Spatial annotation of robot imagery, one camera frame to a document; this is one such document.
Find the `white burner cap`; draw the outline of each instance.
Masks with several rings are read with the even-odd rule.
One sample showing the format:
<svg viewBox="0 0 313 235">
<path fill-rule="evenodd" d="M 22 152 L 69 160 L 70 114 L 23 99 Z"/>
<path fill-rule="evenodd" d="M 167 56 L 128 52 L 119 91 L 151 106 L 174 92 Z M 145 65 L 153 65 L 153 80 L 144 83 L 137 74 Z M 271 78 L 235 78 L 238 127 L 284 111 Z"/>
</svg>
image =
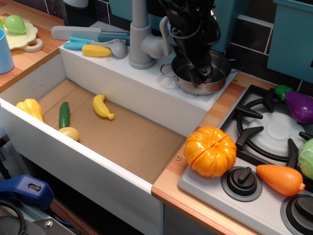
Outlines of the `white burner cap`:
<svg viewBox="0 0 313 235">
<path fill-rule="evenodd" d="M 292 117 L 282 113 L 262 113 L 262 119 L 254 119 L 248 128 L 263 126 L 264 130 L 251 139 L 259 148 L 277 156 L 288 156 L 288 139 L 300 147 L 305 140 L 299 136 L 304 129 Z"/>
</svg>

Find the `toy carrot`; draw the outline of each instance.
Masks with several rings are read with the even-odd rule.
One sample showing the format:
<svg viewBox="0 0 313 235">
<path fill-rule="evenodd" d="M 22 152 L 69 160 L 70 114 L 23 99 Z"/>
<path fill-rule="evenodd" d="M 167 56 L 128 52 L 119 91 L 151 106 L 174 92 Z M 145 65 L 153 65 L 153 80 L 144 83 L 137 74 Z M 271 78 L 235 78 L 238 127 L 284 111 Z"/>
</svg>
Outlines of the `toy carrot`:
<svg viewBox="0 0 313 235">
<path fill-rule="evenodd" d="M 299 171 L 282 165 L 258 165 L 256 172 L 273 189 L 285 196 L 295 196 L 305 184 Z"/>
</svg>

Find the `cardboard sink bottom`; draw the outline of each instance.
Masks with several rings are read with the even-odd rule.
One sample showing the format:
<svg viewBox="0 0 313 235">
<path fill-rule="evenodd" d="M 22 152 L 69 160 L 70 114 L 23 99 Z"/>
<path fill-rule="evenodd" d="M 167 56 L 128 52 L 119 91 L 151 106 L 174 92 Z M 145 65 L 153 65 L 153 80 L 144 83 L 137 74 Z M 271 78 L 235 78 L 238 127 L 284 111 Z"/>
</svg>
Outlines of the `cardboard sink bottom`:
<svg viewBox="0 0 313 235">
<path fill-rule="evenodd" d="M 104 103 L 115 118 L 101 117 L 92 106 L 95 96 L 65 80 L 39 100 L 45 123 L 58 130 L 60 106 L 68 102 L 69 125 L 79 131 L 80 144 L 153 184 L 186 137 L 110 102 L 107 97 Z"/>
</svg>

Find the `toy banana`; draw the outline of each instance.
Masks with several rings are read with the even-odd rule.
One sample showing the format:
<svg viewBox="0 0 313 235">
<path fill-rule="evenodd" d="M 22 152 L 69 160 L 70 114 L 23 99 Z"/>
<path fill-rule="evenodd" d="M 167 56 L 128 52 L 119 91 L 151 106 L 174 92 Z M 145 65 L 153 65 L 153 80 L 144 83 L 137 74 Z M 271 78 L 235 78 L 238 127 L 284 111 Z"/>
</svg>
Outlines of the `toy banana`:
<svg viewBox="0 0 313 235">
<path fill-rule="evenodd" d="M 99 116 L 109 118 L 110 120 L 114 119 L 115 114 L 111 114 L 107 106 L 103 103 L 105 99 L 104 94 L 98 94 L 93 98 L 93 109 Z"/>
</svg>

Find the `blue cup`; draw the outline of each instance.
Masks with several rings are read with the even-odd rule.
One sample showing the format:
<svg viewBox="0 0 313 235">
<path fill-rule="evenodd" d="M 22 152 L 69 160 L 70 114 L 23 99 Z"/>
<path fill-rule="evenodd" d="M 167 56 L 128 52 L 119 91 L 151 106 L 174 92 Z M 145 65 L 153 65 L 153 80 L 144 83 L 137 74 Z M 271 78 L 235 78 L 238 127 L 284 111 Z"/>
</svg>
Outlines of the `blue cup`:
<svg viewBox="0 0 313 235">
<path fill-rule="evenodd" d="M 0 28 L 0 74 L 10 72 L 13 68 L 14 61 L 5 31 Z"/>
</svg>

